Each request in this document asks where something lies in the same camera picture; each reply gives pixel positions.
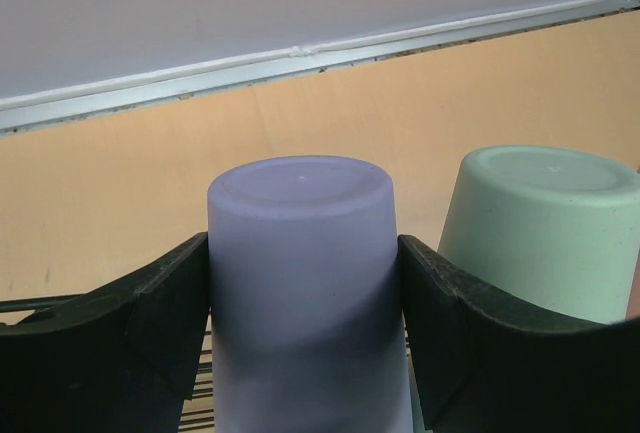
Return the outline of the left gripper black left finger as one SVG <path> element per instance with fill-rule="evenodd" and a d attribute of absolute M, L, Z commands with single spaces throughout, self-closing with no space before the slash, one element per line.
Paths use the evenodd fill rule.
<path fill-rule="evenodd" d="M 4 301 L 4 432 L 176 432 L 210 310 L 208 240 L 81 295 Z"/>

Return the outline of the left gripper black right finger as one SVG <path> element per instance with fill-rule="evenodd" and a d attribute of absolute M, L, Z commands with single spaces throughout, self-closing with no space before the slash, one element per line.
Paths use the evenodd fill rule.
<path fill-rule="evenodd" d="M 433 432 L 635 432 L 639 323 L 547 310 L 398 239 L 402 309 Z"/>

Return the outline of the black wire dish rack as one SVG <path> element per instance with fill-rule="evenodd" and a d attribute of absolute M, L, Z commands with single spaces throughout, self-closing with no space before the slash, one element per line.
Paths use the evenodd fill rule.
<path fill-rule="evenodd" d="M 3 300 L 1 321 L 17 323 L 27 316 L 48 310 L 79 297 L 79 294 L 48 296 L 27 299 Z M 212 330 L 207 320 L 192 398 L 184 402 L 179 432 L 214 432 L 215 415 L 212 375 Z"/>

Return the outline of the green plastic cup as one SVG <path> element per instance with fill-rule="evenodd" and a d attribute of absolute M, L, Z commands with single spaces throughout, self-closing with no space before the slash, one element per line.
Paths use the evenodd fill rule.
<path fill-rule="evenodd" d="M 460 163 L 438 251 L 540 307 L 621 321 L 639 252 L 639 175 L 562 148 L 475 150 Z"/>

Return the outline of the pink plastic cup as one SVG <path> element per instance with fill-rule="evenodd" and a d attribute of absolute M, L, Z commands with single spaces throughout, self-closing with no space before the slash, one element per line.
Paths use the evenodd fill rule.
<path fill-rule="evenodd" d="M 635 172 L 634 177 L 631 192 L 630 244 L 635 256 L 625 320 L 631 320 L 639 315 L 639 171 Z"/>

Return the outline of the purple plastic cup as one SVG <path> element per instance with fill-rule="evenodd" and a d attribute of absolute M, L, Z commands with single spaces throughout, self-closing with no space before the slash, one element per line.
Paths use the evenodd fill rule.
<path fill-rule="evenodd" d="M 207 200 L 216 430 L 410 431 L 390 176 L 273 158 Z"/>

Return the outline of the aluminium back rail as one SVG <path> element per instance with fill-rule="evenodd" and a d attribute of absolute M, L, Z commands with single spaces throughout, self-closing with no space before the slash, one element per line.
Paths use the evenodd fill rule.
<path fill-rule="evenodd" d="M 4 98 L 1 101 L 1 134 L 9 136 L 283 78 L 582 22 L 630 12 L 638 7 L 639 0 L 570 0 Z"/>

